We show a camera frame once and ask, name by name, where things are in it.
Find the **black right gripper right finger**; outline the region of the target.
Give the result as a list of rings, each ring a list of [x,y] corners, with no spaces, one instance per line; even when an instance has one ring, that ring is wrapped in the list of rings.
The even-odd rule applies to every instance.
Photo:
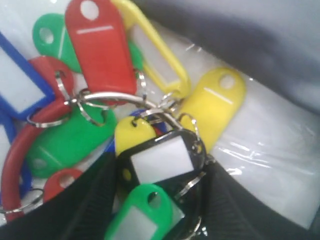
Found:
[[[206,166],[198,240],[318,240],[320,218],[304,227],[262,203],[218,162]]]

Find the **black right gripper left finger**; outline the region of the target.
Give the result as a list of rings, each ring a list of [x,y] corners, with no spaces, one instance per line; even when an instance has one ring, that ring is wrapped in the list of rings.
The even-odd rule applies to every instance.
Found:
[[[116,156],[104,152],[69,187],[0,228],[2,240],[102,240],[116,196]]]

